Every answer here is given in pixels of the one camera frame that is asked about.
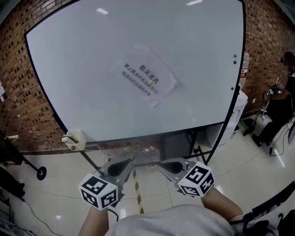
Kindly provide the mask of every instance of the tiled floor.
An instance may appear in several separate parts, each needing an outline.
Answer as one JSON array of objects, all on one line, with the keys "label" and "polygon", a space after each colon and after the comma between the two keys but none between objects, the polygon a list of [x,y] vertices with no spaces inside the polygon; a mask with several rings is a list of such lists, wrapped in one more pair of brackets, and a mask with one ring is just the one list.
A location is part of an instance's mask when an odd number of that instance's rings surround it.
[{"label": "tiled floor", "polygon": [[[259,118],[257,132],[268,120]],[[216,177],[215,187],[240,205],[245,213],[268,200],[295,179],[295,141],[289,146],[284,140],[285,151],[280,156],[269,156],[267,146],[257,147],[250,136],[242,136],[243,128],[227,144],[218,147],[209,166]],[[275,145],[282,152],[283,136]],[[203,151],[209,150],[204,134],[197,138]],[[92,160],[102,166],[106,157],[99,151],[87,152]],[[26,184],[25,199],[34,213],[56,233],[77,235],[89,210],[78,192],[78,184],[93,167],[79,153],[50,156],[28,156],[36,166],[47,168],[47,177],[38,181],[36,172],[27,165],[11,166],[9,172]],[[167,209],[180,204],[202,205],[200,198],[184,196],[156,167],[136,169],[144,212]],[[124,185],[124,198],[115,211],[120,218],[139,213],[135,181],[130,177]],[[28,205],[11,196],[16,223],[32,230],[36,235],[52,235],[31,213]],[[109,214],[110,225],[115,221]]]}]

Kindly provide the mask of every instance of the whiteboard stand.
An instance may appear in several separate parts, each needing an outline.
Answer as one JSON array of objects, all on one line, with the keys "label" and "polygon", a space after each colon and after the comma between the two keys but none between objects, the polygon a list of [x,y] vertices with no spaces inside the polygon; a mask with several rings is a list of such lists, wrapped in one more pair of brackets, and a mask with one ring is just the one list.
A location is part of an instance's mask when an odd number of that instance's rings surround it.
[{"label": "whiteboard stand", "polygon": [[[53,110],[53,117],[64,133],[86,130],[87,144],[147,136],[164,139],[169,135],[186,133],[190,146],[184,158],[201,156],[207,165],[224,134],[239,95],[238,81],[246,38],[245,4],[243,0],[200,1],[194,7],[183,1],[171,3],[163,0],[156,4],[154,6],[144,0],[69,2],[24,34],[29,59]],[[161,10],[167,6],[168,11]],[[105,7],[110,14],[106,11],[104,15],[97,13],[100,9],[97,7]],[[147,8],[153,12],[156,21],[145,19],[150,17],[146,15]],[[130,33],[121,31],[129,29],[132,30]],[[160,108],[148,112],[134,98],[114,90],[114,82],[108,79],[110,75],[105,70],[115,63],[114,59],[127,53],[126,48],[138,42],[157,52],[184,85],[170,93],[169,99],[161,101]],[[212,63],[216,65],[215,70],[212,70]],[[197,148],[197,153],[193,154],[197,131],[217,124],[222,124],[222,128],[212,150],[202,152]],[[80,153],[95,169],[99,169],[84,151]],[[160,153],[161,158],[166,159],[164,148]]]}]

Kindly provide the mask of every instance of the paper sign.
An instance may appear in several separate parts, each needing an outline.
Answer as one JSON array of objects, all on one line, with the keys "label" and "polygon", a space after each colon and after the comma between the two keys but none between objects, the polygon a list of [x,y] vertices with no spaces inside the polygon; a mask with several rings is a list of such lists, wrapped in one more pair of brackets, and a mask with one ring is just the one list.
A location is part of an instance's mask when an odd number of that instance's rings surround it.
[{"label": "paper sign", "polygon": [[154,107],[174,87],[176,80],[167,66],[148,48],[136,45],[116,68],[116,78],[123,80],[126,93]]}]

